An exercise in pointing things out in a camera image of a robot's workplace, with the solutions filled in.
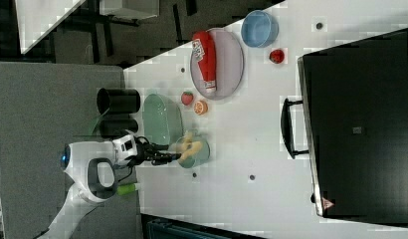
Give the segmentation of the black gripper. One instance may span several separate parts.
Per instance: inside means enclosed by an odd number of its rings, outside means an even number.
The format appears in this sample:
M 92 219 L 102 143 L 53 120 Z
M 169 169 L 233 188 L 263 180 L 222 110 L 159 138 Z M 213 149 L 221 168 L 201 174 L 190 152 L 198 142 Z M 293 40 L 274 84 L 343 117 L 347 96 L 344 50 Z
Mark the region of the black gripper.
M 164 165 L 177 160 L 180 153 L 159 153 L 157 151 L 173 151 L 170 144 L 151 144 L 144 136 L 136 136 L 132 131 L 127 130 L 124 136 L 112 141 L 115 160 L 118 166 L 136 166 L 144 161 L 151 161 L 152 165 Z

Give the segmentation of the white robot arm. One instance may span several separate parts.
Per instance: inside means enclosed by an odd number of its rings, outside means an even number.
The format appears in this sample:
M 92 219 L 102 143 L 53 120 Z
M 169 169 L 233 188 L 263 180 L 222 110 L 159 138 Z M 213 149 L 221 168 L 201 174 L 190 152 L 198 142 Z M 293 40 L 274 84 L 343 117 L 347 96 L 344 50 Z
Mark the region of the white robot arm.
M 73 184 L 54 220 L 34 239 L 70 239 L 86 215 L 116 194 L 118 169 L 132 169 L 145 161 L 166 164 L 183 154 L 183 151 L 171 152 L 167 145 L 152 143 L 131 131 L 116 139 L 67 144 L 61 167 Z

